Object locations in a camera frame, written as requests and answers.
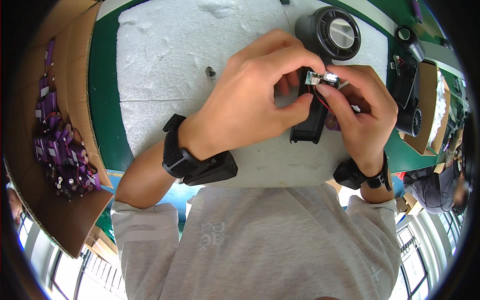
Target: foam sheet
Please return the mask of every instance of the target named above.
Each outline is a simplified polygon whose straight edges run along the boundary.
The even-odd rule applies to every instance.
[[[151,0],[119,16],[117,76],[120,108],[134,156],[160,141],[172,114],[188,116],[201,108],[227,59],[273,28],[294,33],[304,13],[327,4],[316,0]],[[387,38],[356,18],[362,43],[351,60],[335,64],[371,65],[386,82]],[[296,98],[276,96],[284,106]],[[324,129],[319,144],[290,144],[289,130],[277,138],[232,150],[237,177],[217,185],[286,187],[320,184],[348,158],[339,132]]]

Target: sweatshirt sleeve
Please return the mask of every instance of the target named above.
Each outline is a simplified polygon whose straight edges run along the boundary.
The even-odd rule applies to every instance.
[[[177,209],[115,201],[111,217],[127,298],[158,299],[179,244]]]
[[[400,268],[400,246],[396,239],[396,201],[370,204],[358,196],[351,196],[346,213],[363,236],[359,247],[374,270],[386,276],[377,276],[377,293],[387,299],[395,285]]]

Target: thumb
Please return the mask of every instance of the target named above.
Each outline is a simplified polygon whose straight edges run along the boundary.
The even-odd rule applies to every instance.
[[[298,97],[292,104],[278,110],[287,127],[295,126],[308,118],[312,99],[312,94],[305,93]]]
[[[339,90],[327,84],[317,84],[315,88],[327,101],[340,126],[342,124],[348,126],[355,120],[355,113],[350,103]]]

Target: wrist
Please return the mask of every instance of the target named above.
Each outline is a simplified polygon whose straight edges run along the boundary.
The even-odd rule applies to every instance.
[[[383,150],[380,154],[372,155],[369,160],[357,163],[359,170],[365,177],[373,177],[382,171],[384,165]]]
[[[193,157],[200,161],[220,153],[215,143],[208,137],[207,130],[195,125],[192,117],[188,117],[178,128],[179,148],[187,149]]]

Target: wrist-mounted device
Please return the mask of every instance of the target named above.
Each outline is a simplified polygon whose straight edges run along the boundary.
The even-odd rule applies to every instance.
[[[167,133],[162,163],[165,171],[173,177],[183,178],[182,182],[189,186],[235,177],[238,167],[230,151],[200,161],[187,149],[179,148],[178,127],[185,119],[184,116],[174,114],[163,128]]]
[[[343,186],[358,190],[361,184],[365,181],[371,189],[377,189],[382,185],[385,185],[387,191],[391,191],[392,187],[388,182],[388,163],[387,155],[384,151],[384,164],[382,170],[376,176],[366,177],[359,169],[353,159],[349,159],[346,162],[341,162],[333,173],[335,181]]]

